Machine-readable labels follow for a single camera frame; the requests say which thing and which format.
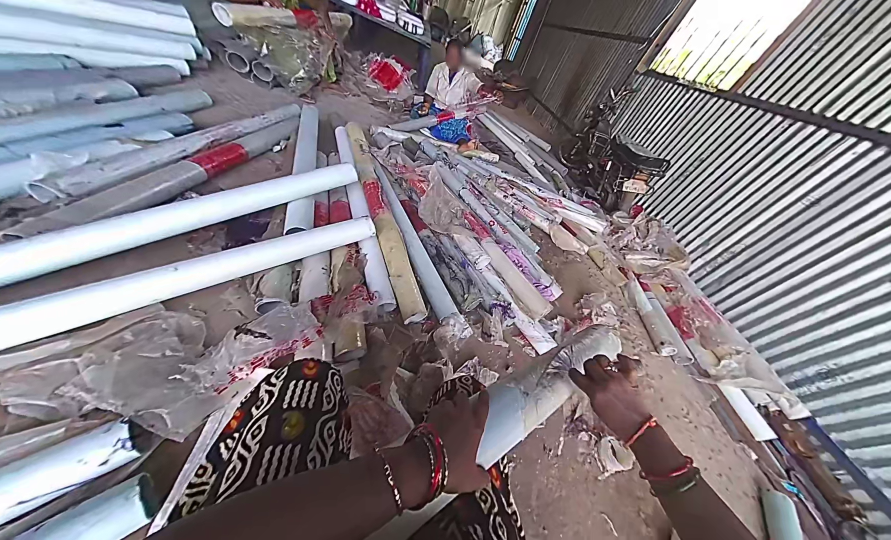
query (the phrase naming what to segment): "patterned fabric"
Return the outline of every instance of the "patterned fabric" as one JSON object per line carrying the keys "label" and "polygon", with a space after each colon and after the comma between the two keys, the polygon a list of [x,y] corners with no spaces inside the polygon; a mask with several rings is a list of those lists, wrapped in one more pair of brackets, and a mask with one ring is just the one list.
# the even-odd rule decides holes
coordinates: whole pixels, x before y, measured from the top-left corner
{"label": "patterned fabric", "polygon": [[[469,375],[447,380],[429,405],[484,386]],[[349,459],[353,436],[342,374],[330,363],[295,361],[268,374],[232,415],[169,516],[169,522],[304,471]],[[505,458],[492,482],[452,499],[412,539],[524,539]]]}
{"label": "patterned fabric", "polygon": [[[468,374],[450,378],[432,396],[429,408],[459,395],[472,396],[484,388]],[[523,521],[509,489],[510,469],[509,460],[503,456],[488,468],[490,485],[453,498],[412,536],[412,540],[525,540]]]}
{"label": "patterned fabric", "polygon": [[[419,118],[419,107],[423,104],[419,103],[412,107],[409,117],[412,119]],[[443,110],[435,104],[429,107],[429,115],[439,115]],[[476,139],[476,131],[473,124],[468,118],[452,118],[445,120],[438,126],[429,128],[432,137],[439,141],[458,143],[459,141],[474,141]]]}

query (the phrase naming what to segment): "red bangle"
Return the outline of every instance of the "red bangle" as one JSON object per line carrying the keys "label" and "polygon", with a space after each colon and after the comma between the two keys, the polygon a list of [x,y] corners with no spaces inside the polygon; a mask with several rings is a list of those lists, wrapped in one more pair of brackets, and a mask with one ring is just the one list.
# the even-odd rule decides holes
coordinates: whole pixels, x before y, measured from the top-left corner
{"label": "red bangle", "polygon": [[626,446],[632,446],[633,443],[639,440],[640,437],[643,436],[646,430],[649,428],[655,428],[659,425],[659,420],[656,420],[655,416],[649,416],[649,419],[642,424],[642,426],[631,436],[629,440],[626,441]]}
{"label": "red bangle", "polygon": [[639,472],[638,475],[641,476],[644,480],[647,480],[649,482],[670,481],[676,477],[680,477],[680,476],[684,475],[685,473],[692,471],[695,468],[694,465],[695,465],[695,463],[692,461],[692,458],[687,455],[685,457],[685,464],[682,465],[681,467],[679,467],[678,469],[676,469],[675,471],[669,472],[668,474],[664,474],[661,476],[652,476],[652,475],[646,474],[645,472]]}
{"label": "red bangle", "polygon": [[446,489],[446,483],[449,481],[449,458],[446,455],[446,447],[443,445],[439,432],[431,423],[420,423],[416,425],[409,435],[405,438],[405,442],[410,442],[416,437],[421,437],[429,450],[429,465],[432,468],[432,474],[429,481],[428,501],[420,506],[411,508],[418,510],[424,507],[428,502],[442,495]]}

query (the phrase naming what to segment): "corrugated metal sheet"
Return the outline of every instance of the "corrugated metal sheet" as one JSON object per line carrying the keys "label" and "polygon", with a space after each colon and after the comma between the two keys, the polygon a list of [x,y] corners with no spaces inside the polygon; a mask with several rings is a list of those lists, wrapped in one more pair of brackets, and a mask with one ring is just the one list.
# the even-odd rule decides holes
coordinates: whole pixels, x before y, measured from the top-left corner
{"label": "corrugated metal sheet", "polygon": [[891,0],[823,0],[739,91],[891,133]]}
{"label": "corrugated metal sheet", "polygon": [[618,130],[673,164],[646,209],[891,498],[891,149],[677,82],[634,84]]}
{"label": "corrugated metal sheet", "polygon": [[[648,37],[675,9],[679,0],[552,0],[522,73],[534,77],[535,97],[568,124],[574,125],[609,88],[632,74],[645,46],[583,35],[547,24]],[[531,104],[547,127],[553,115]]]}

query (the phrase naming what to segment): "woman's right hand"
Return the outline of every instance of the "woman's right hand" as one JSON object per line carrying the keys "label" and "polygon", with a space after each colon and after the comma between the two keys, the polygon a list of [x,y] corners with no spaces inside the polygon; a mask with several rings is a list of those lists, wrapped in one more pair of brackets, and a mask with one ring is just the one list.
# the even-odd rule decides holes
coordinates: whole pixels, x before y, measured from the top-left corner
{"label": "woman's right hand", "polygon": [[572,368],[569,378],[592,404],[592,410],[622,442],[628,441],[649,420],[650,414],[631,383],[632,359],[619,354],[616,362],[599,355],[583,363],[585,374]]}

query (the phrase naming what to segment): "window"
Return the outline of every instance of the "window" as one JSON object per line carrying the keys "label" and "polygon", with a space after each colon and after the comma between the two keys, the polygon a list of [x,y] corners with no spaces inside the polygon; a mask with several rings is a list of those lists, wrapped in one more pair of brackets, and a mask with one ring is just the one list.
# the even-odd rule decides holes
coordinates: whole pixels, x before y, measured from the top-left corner
{"label": "window", "polygon": [[696,0],[651,68],[709,90],[730,90],[809,0]]}

